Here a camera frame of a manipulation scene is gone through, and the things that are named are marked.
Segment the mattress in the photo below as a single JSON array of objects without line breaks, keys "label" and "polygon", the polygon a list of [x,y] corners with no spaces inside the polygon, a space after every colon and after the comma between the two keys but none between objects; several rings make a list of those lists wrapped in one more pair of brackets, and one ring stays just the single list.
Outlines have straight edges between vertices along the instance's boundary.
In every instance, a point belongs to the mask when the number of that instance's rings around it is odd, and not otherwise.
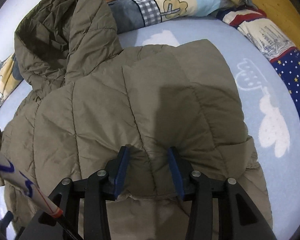
[{"label": "mattress", "polygon": [[[0,28],[8,12],[23,0],[7,0],[2,7]],[[12,14],[13,24],[0,38],[0,59],[13,52],[13,31],[38,2],[32,0]],[[267,59],[237,30],[212,17],[180,18],[120,35],[123,47],[146,44],[178,46],[208,39],[222,53],[235,78],[249,134],[266,177],[278,240],[289,239],[300,225],[300,122],[294,103],[282,80]],[[0,108],[4,129],[31,86],[23,81]],[[6,211],[0,188],[0,217]]]}]

